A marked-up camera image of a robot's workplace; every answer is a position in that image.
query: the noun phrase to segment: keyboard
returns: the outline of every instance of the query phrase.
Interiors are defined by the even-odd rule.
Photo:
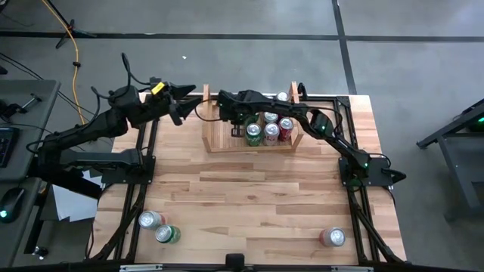
[[[8,160],[17,143],[18,128],[0,128],[0,168],[7,167]]]

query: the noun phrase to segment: green soda can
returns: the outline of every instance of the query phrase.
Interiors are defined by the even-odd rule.
[[[248,145],[250,145],[251,147],[258,147],[262,142],[262,129],[260,128],[260,125],[248,125],[245,133],[245,138]]]
[[[157,240],[160,243],[176,243],[180,240],[182,232],[172,225],[162,225],[157,228]]]
[[[251,115],[251,116],[247,116],[247,118],[244,121],[244,126],[247,127],[248,125],[250,125],[252,123],[257,123],[258,120],[259,120],[259,114],[258,113]]]

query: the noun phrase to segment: yellow cable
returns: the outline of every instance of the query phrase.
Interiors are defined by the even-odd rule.
[[[78,63],[79,62],[79,50],[77,49],[76,40],[74,39],[73,35],[70,33],[70,31],[67,28],[66,24],[54,12],[54,10],[52,9],[52,7],[49,4],[47,4],[47,2],[45,2],[45,0],[42,0],[42,3],[44,3],[45,7],[47,7],[49,9],[49,11],[57,18],[57,20],[59,21],[59,23],[66,30],[67,34],[69,34],[70,39],[73,41],[74,48],[76,49],[76,62]],[[74,77],[73,77],[73,93],[74,93],[74,101],[76,102],[76,106],[77,106],[77,112],[79,113],[79,118],[81,119],[81,123],[84,125],[85,124],[84,117],[82,117],[81,108],[79,106],[79,102],[77,100],[77,93],[76,93],[77,69],[78,69],[77,66],[75,66],[75,68],[74,68]]]

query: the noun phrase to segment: wooden tabletop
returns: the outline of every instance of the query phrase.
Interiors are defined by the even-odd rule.
[[[380,152],[370,98],[350,99],[360,148]],[[157,165],[144,208],[166,216],[180,228],[181,239],[174,245],[161,244],[153,231],[141,229],[137,263],[224,264],[226,254],[243,253],[246,264],[357,264],[336,150],[305,135],[295,153],[208,154],[201,129],[202,121],[194,114],[179,127],[168,116],[160,121],[154,151]],[[137,135],[138,130],[130,129],[118,137],[113,152],[134,148]],[[126,185],[120,184],[102,196],[92,255],[117,229],[125,194]],[[368,198],[374,226],[394,253],[405,259],[389,193],[369,187]],[[345,230],[344,246],[327,248],[318,242],[319,233],[328,227]],[[361,228],[370,258],[368,235]]]

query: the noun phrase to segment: soda can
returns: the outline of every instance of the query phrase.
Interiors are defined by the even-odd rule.
[[[258,120],[259,120],[259,114],[258,113],[251,115],[251,116],[248,116],[244,121],[244,126],[247,127],[248,125],[250,125],[252,123],[257,123]]]
[[[279,91],[278,94],[275,95],[275,97],[279,100],[279,101],[284,101],[284,102],[288,102],[289,101],[289,94],[285,91]]]
[[[273,146],[278,142],[279,127],[274,123],[267,124],[264,128],[264,144]]]
[[[279,121],[279,129],[281,133],[279,134],[279,140],[287,141],[290,139],[290,133],[293,131],[294,123],[293,120],[284,117]]]
[[[264,113],[264,122],[266,125],[277,121],[278,121],[277,113]]]
[[[156,230],[160,225],[166,224],[166,220],[157,212],[146,211],[139,216],[138,223],[142,228]]]
[[[182,232],[175,226],[164,224],[157,228],[155,235],[160,243],[176,243],[180,240]]]
[[[254,123],[249,124],[247,126],[245,138],[248,145],[251,147],[258,147],[262,142],[262,129],[260,128],[260,125]]]
[[[325,229],[319,234],[319,242],[323,244],[323,246],[342,246],[345,243],[345,240],[345,232],[338,227]]]
[[[283,101],[283,102],[288,102],[288,101],[289,101],[289,94],[288,94],[287,92],[285,92],[285,91],[279,91],[279,92],[278,92],[278,93],[275,95],[275,97],[276,97],[276,98],[277,98],[277,100],[279,100],[279,101]],[[280,115],[280,114],[279,114],[279,115],[278,115],[278,122],[279,122],[281,119],[283,119],[283,118],[284,118],[284,116],[282,116],[282,115]]]

